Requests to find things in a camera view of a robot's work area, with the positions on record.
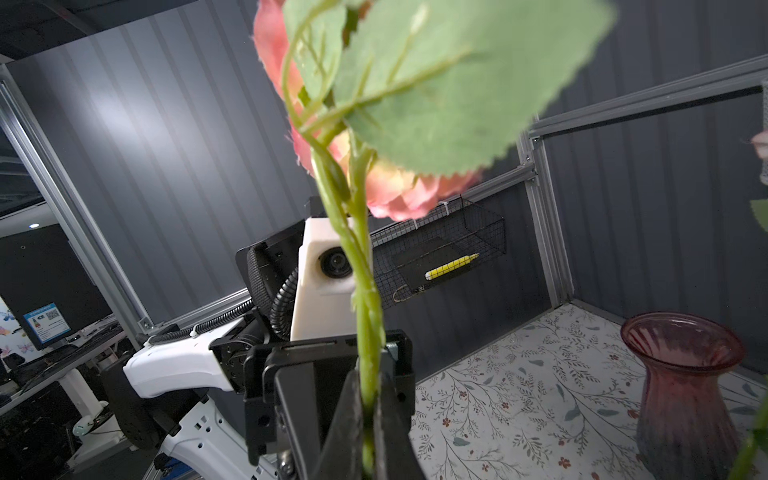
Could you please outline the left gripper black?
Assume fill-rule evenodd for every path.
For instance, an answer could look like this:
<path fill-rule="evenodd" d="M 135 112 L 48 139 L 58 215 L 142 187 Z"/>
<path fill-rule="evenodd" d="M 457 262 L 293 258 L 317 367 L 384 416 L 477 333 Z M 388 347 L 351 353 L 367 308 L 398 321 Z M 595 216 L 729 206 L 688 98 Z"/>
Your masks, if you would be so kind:
<path fill-rule="evenodd" d="M 311 479 L 316 465 L 413 465 L 408 433 L 415 412 L 413 347 L 401 330 L 386 334 L 379 394 L 370 418 L 362 404 L 358 342 L 352 335 L 266 343 L 229 335 L 211 346 L 229 383 L 242 394 L 245 434 L 222 418 L 209 429 L 212 465 L 294 465 Z"/>

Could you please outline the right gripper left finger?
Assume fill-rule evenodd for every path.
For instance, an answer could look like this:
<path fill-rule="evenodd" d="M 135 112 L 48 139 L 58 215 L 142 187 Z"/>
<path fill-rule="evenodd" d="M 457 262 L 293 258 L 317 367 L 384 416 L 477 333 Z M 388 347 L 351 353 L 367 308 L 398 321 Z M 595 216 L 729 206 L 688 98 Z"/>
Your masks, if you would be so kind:
<path fill-rule="evenodd" d="M 316 480 L 363 478 L 363 406 L 359 373 L 351 370 L 344 382 L 319 460 Z"/>

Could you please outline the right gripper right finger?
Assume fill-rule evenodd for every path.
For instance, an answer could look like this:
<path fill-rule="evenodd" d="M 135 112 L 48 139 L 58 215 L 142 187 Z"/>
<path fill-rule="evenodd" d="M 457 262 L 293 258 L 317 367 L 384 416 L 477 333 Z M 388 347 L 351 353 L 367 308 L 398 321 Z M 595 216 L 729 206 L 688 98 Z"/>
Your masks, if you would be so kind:
<path fill-rule="evenodd" d="M 374 478 L 424 480 L 410 437 L 410 417 L 392 378 L 379 375 L 380 392 L 374 413 Z"/>

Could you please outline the purple glass vase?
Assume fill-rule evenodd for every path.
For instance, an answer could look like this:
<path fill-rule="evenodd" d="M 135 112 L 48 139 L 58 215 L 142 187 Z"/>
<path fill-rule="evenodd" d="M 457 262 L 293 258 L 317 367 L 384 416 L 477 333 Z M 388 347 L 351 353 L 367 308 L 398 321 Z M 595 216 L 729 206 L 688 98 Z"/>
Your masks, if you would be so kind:
<path fill-rule="evenodd" d="M 743 360 L 728 328 L 683 313 L 627 320 L 620 336 L 646 368 L 636 441 L 656 479 L 725 479 L 740 440 L 718 384 Z"/>

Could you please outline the pink rose stem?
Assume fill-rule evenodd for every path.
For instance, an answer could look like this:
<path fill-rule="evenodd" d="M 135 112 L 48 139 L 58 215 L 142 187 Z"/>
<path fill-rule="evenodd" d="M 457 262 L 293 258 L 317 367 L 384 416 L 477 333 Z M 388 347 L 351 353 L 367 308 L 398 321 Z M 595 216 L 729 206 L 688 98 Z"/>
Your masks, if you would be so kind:
<path fill-rule="evenodd" d="M 352 265 L 367 418 L 386 334 L 370 217 L 464 192 L 594 55 L 610 1 L 262 1 L 253 43 Z"/>

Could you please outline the pink roses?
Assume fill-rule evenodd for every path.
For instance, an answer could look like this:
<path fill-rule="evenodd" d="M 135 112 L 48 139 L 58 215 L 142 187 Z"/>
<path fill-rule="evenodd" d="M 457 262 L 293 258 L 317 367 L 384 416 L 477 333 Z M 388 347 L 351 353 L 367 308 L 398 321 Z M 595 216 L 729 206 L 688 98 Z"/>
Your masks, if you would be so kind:
<path fill-rule="evenodd" d="M 767 138 L 768 131 L 763 130 L 749 140 L 749 144 L 753 147 L 757 158 L 760 160 L 758 180 L 764 187 L 767 186 Z M 767 198 L 752 200 L 751 209 L 760 227 L 767 231 Z"/>

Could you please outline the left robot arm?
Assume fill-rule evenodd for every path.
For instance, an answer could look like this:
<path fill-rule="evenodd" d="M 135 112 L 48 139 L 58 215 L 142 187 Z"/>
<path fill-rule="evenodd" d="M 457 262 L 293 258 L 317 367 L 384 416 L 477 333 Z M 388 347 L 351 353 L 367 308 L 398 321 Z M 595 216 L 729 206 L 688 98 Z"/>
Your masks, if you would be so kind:
<path fill-rule="evenodd" d="M 170 327 L 107 368 L 102 382 L 123 433 L 205 479 L 420 479 L 409 430 L 412 344 L 386 335 L 365 470 L 357 340 L 333 324 L 280 341 L 244 318 L 205 333 Z"/>

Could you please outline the floral table mat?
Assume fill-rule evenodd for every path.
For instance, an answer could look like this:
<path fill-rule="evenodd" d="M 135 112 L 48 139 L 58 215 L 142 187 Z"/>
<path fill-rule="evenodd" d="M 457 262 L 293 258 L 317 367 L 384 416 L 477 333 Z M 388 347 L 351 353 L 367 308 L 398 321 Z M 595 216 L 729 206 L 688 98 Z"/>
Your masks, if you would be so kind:
<path fill-rule="evenodd" d="M 562 306 L 422 381 L 410 437 L 431 479 L 656 479 L 636 441 L 646 368 L 623 324 Z M 739 370 L 721 395 L 740 440 L 767 386 Z"/>

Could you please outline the yellow marker pen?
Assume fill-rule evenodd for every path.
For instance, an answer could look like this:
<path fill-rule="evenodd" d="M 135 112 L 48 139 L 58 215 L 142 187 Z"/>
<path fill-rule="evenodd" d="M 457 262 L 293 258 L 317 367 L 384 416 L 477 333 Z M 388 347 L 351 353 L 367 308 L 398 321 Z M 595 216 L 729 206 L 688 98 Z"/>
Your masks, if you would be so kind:
<path fill-rule="evenodd" d="M 434 281 L 439 277 L 448 275 L 451 272 L 457 271 L 461 268 L 464 268 L 466 266 L 469 266 L 474 260 L 476 260 L 479 257 L 478 253 L 473 253 L 470 255 L 464 255 L 462 257 L 459 257 L 455 260 L 452 260 L 448 263 L 445 263 L 443 265 L 440 265 L 436 268 L 433 268 L 431 270 L 428 270 L 424 274 L 424 278 L 427 281 Z"/>

